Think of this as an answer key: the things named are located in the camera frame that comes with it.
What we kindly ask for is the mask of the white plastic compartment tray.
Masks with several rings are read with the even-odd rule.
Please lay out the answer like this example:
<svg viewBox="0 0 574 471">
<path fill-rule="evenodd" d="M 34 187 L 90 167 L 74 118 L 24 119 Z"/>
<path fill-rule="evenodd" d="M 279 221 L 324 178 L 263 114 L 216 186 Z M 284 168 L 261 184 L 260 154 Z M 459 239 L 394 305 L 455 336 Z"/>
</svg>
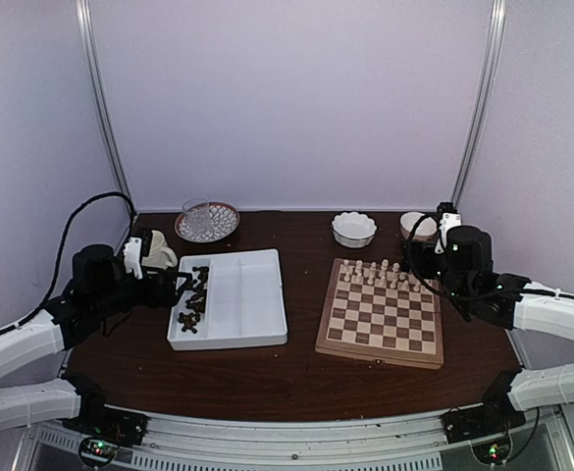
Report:
<svg viewBox="0 0 574 471">
<path fill-rule="evenodd" d="M 167 340 L 177 351 L 248 348 L 287 342 L 279 251 L 275 248 L 221 254 L 187 255 L 179 270 L 208 268 L 205 312 L 185 328 L 187 291 L 171 309 Z"/>
</svg>

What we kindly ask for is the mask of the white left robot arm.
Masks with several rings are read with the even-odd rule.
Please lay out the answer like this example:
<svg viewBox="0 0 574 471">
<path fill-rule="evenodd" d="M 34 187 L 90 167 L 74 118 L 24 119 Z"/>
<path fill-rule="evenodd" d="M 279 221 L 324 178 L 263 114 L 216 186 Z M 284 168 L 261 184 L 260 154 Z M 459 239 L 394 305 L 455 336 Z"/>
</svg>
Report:
<svg viewBox="0 0 574 471">
<path fill-rule="evenodd" d="M 104 329 L 108 318 L 135 307 L 170 308 L 197 282 L 190 272 L 147 268 L 132 238 L 118 258 L 105 244 L 76 253 L 63 292 L 0 329 L 0 379 L 45 356 L 69 351 Z M 75 421 L 93 436 L 117 429 L 105 393 L 81 374 L 0 389 L 0 432 L 51 419 Z"/>
</svg>

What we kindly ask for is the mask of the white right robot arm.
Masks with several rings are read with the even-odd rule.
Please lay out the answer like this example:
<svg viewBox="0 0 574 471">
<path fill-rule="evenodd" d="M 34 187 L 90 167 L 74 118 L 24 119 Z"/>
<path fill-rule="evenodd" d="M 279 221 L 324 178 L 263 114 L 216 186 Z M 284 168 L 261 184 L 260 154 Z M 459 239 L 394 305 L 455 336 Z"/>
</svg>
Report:
<svg viewBox="0 0 574 471">
<path fill-rule="evenodd" d="M 491 236 L 473 226 L 441 230 L 434 241 L 409 233 L 403 259 L 426 290 L 465 320 L 509 331 L 522 359 L 486 390 L 475 422 L 497 432 L 513 416 L 574 403 L 574 293 L 494 269 Z"/>
</svg>

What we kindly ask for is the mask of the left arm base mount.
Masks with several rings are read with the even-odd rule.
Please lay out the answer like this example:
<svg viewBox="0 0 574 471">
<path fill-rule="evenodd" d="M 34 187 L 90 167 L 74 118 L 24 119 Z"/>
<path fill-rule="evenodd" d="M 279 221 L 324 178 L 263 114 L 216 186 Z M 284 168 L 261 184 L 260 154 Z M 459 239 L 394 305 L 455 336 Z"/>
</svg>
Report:
<svg viewBox="0 0 574 471">
<path fill-rule="evenodd" d="M 63 376 L 62 380 L 70 383 L 80 398 L 78 415 L 61 420 L 65 428 L 125 447 L 142 444 L 146 415 L 108 406 L 104 391 L 83 374 Z"/>
</svg>

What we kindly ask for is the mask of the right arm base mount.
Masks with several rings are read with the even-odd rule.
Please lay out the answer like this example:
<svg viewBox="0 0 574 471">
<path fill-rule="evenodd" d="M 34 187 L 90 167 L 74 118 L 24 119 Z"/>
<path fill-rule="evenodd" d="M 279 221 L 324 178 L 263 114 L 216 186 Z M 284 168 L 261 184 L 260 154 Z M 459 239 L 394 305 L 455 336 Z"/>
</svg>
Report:
<svg viewBox="0 0 574 471">
<path fill-rule="evenodd" d="M 526 423 L 525 413 L 513 408 L 505 392 L 486 392 L 481 404 L 452 408 L 441 419 L 449 444 L 506 434 Z"/>
</svg>

